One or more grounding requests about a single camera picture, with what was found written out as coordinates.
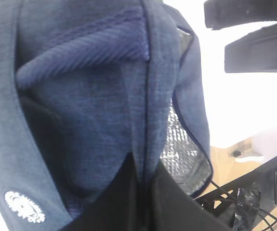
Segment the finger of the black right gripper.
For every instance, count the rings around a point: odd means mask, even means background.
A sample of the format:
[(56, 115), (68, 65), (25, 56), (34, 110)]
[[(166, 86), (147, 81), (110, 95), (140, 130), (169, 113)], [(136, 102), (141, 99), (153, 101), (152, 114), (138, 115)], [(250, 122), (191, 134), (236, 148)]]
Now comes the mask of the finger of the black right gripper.
[(277, 73), (277, 24), (226, 45), (224, 70), (226, 73)]
[(211, 29), (277, 21), (277, 0), (208, 0), (204, 16), (206, 27)]

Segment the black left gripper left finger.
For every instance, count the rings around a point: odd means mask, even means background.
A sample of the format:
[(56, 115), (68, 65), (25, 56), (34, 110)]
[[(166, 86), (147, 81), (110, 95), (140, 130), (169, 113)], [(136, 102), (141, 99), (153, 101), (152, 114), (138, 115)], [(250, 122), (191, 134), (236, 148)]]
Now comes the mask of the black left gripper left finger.
[(141, 208), (132, 153), (102, 194), (65, 231), (148, 231), (149, 212)]

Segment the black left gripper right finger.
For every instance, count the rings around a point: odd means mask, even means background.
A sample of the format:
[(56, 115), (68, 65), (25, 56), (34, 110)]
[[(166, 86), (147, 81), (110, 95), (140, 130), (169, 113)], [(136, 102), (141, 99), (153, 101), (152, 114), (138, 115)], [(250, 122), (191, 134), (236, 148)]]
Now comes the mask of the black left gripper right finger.
[(159, 162), (151, 183), (151, 231), (230, 231), (182, 191)]

